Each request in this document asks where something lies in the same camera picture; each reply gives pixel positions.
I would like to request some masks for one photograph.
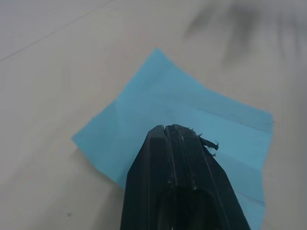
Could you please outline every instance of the white desk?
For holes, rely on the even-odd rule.
[[[208,28],[184,38],[199,5],[114,0],[0,61],[1,230],[119,229],[124,191],[87,163],[71,137],[156,47],[206,87],[274,114],[263,229],[306,228],[304,62],[293,64],[289,35],[281,58],[270,31],[256,33],[247,55],[222,65],[229,33]]]

